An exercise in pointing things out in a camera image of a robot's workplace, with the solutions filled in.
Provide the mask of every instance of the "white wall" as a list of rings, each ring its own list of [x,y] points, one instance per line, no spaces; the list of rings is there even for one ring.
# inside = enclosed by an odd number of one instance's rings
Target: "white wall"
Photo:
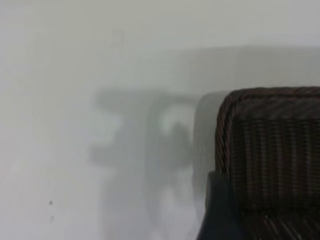
[[[193,240],[227,92],[319,84],[316,0],[1,2],[0,239]]]

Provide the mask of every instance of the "chair backrest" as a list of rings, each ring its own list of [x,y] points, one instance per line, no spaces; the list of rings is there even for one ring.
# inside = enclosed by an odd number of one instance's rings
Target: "chair backrest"
[[[217,118],[215,162],[243,211],[320,207],[320,87],[230,93]]]

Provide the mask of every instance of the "wall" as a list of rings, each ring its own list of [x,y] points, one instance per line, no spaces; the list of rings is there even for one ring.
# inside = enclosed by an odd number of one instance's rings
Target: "wall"
[[[318,85],[319,4],[2,1],[0,238],[195,239],[221,101]]]

